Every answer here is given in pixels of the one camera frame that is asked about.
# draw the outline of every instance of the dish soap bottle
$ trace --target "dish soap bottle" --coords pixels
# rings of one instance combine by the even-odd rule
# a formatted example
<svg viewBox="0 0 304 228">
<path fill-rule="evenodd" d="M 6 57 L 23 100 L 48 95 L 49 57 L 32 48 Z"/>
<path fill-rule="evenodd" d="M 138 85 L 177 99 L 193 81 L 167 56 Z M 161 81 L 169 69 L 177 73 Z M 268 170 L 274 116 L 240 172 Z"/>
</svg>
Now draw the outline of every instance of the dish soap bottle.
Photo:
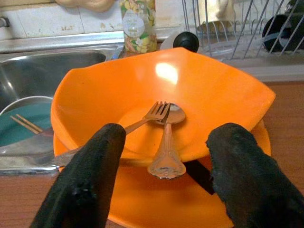
<svg viewBox="0 0 304 228">
<path fill-rule="evenodd" d="M 127 51 L 156 51 L 155 0 L 120 0 L 124 43 Z"/>
</svg>

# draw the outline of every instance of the wire rack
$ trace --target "wire rack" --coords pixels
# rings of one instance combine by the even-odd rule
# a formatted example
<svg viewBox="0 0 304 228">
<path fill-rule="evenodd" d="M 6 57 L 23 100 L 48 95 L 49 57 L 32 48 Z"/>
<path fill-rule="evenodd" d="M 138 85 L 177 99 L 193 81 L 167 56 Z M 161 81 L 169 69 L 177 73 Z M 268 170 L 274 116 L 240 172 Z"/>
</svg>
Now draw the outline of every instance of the wire rack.
<svg viewBox="0 0 304 228">
<path fill-rule="evenodd" d="M 303 55 L 304 0 L 182 0 L 199 52 L 217 59 Z"/>
</svg>

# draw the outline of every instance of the orange dish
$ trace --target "orange dish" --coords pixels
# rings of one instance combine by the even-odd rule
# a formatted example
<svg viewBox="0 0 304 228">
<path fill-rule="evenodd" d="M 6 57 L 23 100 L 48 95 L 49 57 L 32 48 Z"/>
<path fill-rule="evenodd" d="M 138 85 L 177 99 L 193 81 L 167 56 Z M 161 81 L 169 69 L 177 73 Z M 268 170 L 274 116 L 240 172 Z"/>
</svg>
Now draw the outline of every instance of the orange dish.
<svg viewBox="0 0 304 228">
<path fill-rule="evenodd" d="M 60 83 L 51 108 L 58 139 L 68 149 L 85 144 L 103 125 L 126 127 L 142 119 L 156 101 L 172 102 L 186 120 L 172 126 L 183 162 L 209 154 L 211 130 L 234 122 L 249 131 L 262 119 L 275 94 L 256 78 L 183 48 L 73 69 Z M 147 166 L 163 127 L 148 123 L 127 135 L 122 166 Z"/>
<path fill-rule="evenodd" d="M 252 131 L 264 153 L 270 155 L 270 142 L 263 121 Z M 67 149 L 54 137 L 58 153 Z M 210 157 L 199 159 L 210 170 Z M 146 167 L 119 167 L 109 219 L 127 228 L 231 228 L 224 204 L 210 195 L 188 174 L 173 180 L 160 180 Z"/>
</svg>

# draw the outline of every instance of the silver spoon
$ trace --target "silver spoon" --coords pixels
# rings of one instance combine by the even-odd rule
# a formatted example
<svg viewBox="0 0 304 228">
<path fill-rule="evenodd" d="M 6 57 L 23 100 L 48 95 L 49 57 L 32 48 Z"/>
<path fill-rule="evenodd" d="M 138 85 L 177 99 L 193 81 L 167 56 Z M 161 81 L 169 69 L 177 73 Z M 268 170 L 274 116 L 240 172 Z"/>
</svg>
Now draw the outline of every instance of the silver spoon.
<svg viewBox="0 0 304 228">
<path fill-rule="evenodd" d="M 161 139 L 161 144 L 155 154 L 155 157 L 148 167 L 148 172 L 158 178 L 173 179 L 179 177 L 186 172 L 186 167 L 181 162 L 181 159 L 174 149 L 172 137 L 172 124 L 177 124 L 186 118 L 185 112 L 176 104 L 171 104 L 167 119 L 162 122 L 155 123 L 163 124 L 164 132 Z"/>
</svg>

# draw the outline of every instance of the wooden countertop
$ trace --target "wooden countertop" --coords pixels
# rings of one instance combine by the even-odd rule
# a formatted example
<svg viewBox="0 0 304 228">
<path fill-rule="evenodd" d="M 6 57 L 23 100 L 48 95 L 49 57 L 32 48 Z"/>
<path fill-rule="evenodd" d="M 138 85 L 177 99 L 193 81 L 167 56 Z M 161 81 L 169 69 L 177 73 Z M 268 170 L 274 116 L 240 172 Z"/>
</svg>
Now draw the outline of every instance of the wooden countertop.
<svg viewBox="0 0 304 228">
<path fill-rule="evenodd" d="M 267 84 L 276 99 L 264 117 L 272 156 L 304 194 L 304 82 Z M 0 227 L 28 228 L 56 176 L 0 176 Z M 121 228 L 108 221 L 107 228 Z"/>
</svg>

